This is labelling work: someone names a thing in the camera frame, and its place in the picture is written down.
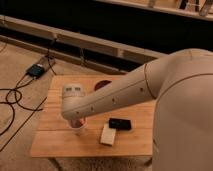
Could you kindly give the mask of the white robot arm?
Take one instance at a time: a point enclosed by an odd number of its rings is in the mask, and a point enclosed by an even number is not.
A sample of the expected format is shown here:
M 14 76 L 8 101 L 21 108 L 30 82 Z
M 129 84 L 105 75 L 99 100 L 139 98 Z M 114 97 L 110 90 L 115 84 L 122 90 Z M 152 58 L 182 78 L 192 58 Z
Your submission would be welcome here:
M 154 100 L 152 171 L 213 171 L 213 52 L 152 60 L 83 97 L 63 87 L 66 120 Z

